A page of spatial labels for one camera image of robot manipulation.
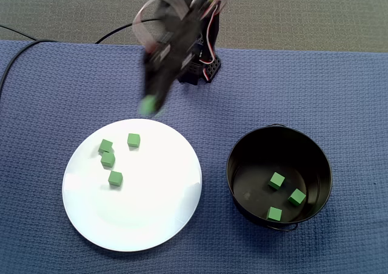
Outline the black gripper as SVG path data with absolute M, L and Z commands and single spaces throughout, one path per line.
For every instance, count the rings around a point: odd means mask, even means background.
M 162 34 L 143 58 L 145 70 L 144 96 L 155 96 L 155 111 L 159 112 L 172 83 L 197 84 L 203 65 L 199 63 L 198 39 L 202 33 L 199 15 L 159 15 Z

